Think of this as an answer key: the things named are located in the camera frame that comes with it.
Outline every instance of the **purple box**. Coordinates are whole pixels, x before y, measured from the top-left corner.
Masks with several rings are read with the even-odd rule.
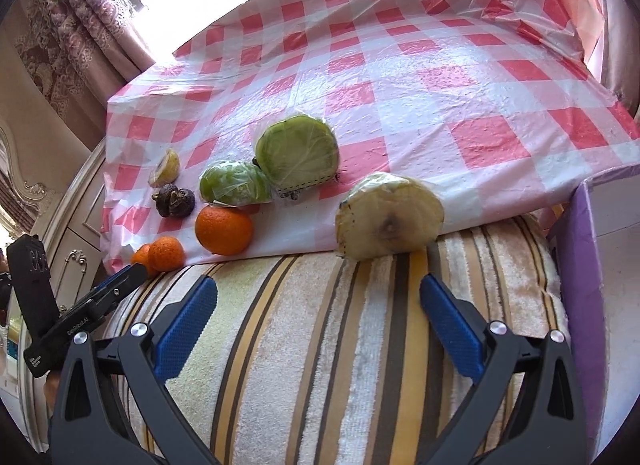
[[[640,164],[582,182],[548,241],[595,457],[640,393]]]

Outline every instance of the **blue gripper pad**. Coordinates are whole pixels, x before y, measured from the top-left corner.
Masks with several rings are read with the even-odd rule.
[[[174,379],[196,345],[218,303],[216,282],[199,280],[180,303],[180,311],[156,343],[154,375],[159,382]]]
[[[450,292],[428,274],[420,283],[420,304],[458,372],[477,384],[484,373],[482,343],[458,310]]]

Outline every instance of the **tangerine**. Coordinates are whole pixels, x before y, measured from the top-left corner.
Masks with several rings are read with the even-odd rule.
[[[162,236],[151,243],[149,262],[159,271],[178,270],[184,266],[184,249],[176,238]]]
[[[131,256],[130,263],[135,265],[136,263],[140,263],[141,265],[145,265],[146,268],[146,278],[153,279],[156,275],[158,275],[158,270],[151,266],[149,263],[149,248],[151,245],[147,243],[146,245],[142,245],[139,249],[136,250],[136,253]]]
[[[246,212],[226,207],[204,207],[195,223],[198,242],[212,254],[244,252],[254,236],[254,224]]]

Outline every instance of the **cut vegetable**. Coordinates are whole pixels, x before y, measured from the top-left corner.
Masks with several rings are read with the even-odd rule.
[[[242,207],[266,203],[271,199],[271,190],[264,173],[254,164],[221,161],[200,176],[200,195],[208,203]]]
[[[180,174],[180,158],[172,148],[166,150],[156,168],[149,175],[149,185],[160,188],[168,183],[173,183]]]
[[[265,130],[255,145],[255,160],[271,184],[291,191],[333,178],[340,153],[328,125],[299,114]]]
[[[436,239],[443,221],[440,200],[424,184],[374,172],[338,206],[338,253],[362,261],[421,249]]]

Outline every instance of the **plastic tablecloth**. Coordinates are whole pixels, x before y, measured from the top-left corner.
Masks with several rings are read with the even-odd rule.
[[[240,257],[333,249],[337,204],[373,171],[430,184],[443,232],[567,200],[640,161],[631,117],[582,62],[601,26],[597,0],[250,0],[109,101],[106,267],[159,235],[188,264],[218,259],[193,233],[202,203],[161,218],[149,173],[173,147],[177,185],[196,190],[207,163],[250,161],[255,131],[291,109],[333,127],[339,178],[254,207]]]

